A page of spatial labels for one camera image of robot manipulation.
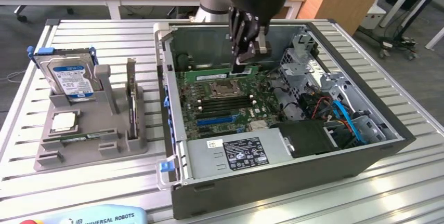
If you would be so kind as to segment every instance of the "blue hard drive label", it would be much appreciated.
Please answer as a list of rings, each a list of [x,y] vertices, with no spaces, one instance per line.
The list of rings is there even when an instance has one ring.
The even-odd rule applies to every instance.
[[[83,77],[83,66],[54,67],[53,73],[67,97],[81,99],[93,95],[89,79]]]

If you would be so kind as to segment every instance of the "slotted metal surface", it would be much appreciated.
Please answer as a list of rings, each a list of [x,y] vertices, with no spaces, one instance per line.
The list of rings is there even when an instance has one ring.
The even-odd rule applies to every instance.
[[[38,46],[97,49],[110,65],[110,83],[122,87],[125,60],[137,59],[143,88],[147,153],[83,167],[34,172],[33,156],[47,109],[47,83],[30,64],[0,132],[0,222],[97,204],[139,206],[158,223],[438,223],[444,220],[442,127],[379,69],[337,25],[313,21],[322,34],[407,126],[417,140],[357,177],[206,214],[171,219],[167,191],[155,187],[154,162],[163,158],[155,77],[153,22],[62,20],[43,29]],[[325,52],[319,58],[337,69]]]

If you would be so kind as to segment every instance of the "black pcie slot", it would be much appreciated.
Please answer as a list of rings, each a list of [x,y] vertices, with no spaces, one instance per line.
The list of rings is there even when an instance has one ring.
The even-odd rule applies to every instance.
[[[237,133],[235,130],[225,131],[225,132],[219,132],[219,133],[209,133],[209,134],[199,135],[199,138],[219,137],[219,136],[230,135],[230,134],[235,134],[235,133]]]
[[[245,104],[227,104],[226,106],[222,107],[210,107],[210,108],[202,108],[201,112],[211,112],[211,111],[226,111],[226,110],[233,110],[233,109],[239,109],[239,108],[247,108],[251,107],[250,103],[245,103]]]
[[[195,115],[195,119],[221,117],[221,116],[229,116],[229,115],[230,115],[229,111],[219,111],[219,112],[213,112],[213,113],[198,113]]]
[[[201,104],[213,103],[213,102],[229,102],[229,101],[237,101],[237,100],[249,100],[249,97],[239,96],[239,97],[229,97],[229,98],[202,99]]]
[[[205,133],[205,132],[209,132],[209,131],[210,131],[209,127],[199,127],[199,128],[197,129],[197,132],[198,132],[198,133]]]

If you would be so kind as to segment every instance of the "white box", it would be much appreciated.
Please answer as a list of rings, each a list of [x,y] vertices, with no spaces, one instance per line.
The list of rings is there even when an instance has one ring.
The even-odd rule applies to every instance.
[[[385,10],[377,5],[373,5],[366,12],[365,18],[361,22],[361,27],[373,30],[382,20],[385,14]]]

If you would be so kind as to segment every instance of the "red cable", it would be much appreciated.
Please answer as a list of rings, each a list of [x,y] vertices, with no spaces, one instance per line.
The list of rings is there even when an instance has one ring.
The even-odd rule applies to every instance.
[[[347,123],[346,123],[343,120],[338,120],[338,121],[341,121],[341,123],[346,126],[349,132],[351,132],[353,130],[351,130],[351,128],[349,127]]]
[[[315,103],[315,107],[314,107],[314,111],[313,111],[313,115],[311,115],[311,119],[314,118],[314,114],[315,114],[315,111],[317,111],[317,107],[318,107],[318,104],[319,104],[319,101],[326,98],[326,99],[330,99],[329,97],[321,97]]]

